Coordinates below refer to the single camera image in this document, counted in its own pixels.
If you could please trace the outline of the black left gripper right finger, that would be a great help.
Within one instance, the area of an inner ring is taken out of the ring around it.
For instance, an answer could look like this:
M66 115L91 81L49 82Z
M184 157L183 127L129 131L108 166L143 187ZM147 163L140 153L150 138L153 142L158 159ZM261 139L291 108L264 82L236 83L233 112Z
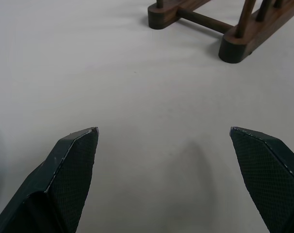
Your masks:
M245 186L271 233L294 233L294 153L278 138L232 127Z

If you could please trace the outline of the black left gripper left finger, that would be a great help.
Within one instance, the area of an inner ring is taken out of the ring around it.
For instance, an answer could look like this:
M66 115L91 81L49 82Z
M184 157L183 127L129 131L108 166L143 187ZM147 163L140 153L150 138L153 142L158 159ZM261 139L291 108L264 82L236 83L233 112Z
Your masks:
M0 214L0 233L74 233L89 192L98 128L61 138Z

